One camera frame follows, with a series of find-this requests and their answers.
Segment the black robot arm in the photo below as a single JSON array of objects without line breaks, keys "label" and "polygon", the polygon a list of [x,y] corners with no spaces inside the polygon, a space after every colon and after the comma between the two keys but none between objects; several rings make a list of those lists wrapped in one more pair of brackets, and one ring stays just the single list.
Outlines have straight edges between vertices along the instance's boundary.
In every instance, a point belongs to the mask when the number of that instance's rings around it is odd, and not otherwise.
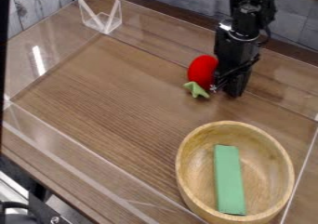
[{"label": "black robot arm", "polygon": [[219,65],[213,71],[212,91],[239,97],[259,61],[259,49],[271,39],[268,25],[276,13],[273,0],[229,0],[229,18],[215,31],[213,53]]}]

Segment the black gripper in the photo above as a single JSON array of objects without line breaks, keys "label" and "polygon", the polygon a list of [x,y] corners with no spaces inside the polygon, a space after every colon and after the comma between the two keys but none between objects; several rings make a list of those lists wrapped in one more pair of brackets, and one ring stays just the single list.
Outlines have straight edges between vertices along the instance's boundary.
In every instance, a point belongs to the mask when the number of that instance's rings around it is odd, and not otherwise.
[{"label": "black gripper", "polygon": [[256,39],[256,36],[236,33],[231,20],[219,23],[213,46],[219,64],[213,72],[211,92],[221,90],[232,98],[241,95],[252,71],[248,65],[257,60]]}]

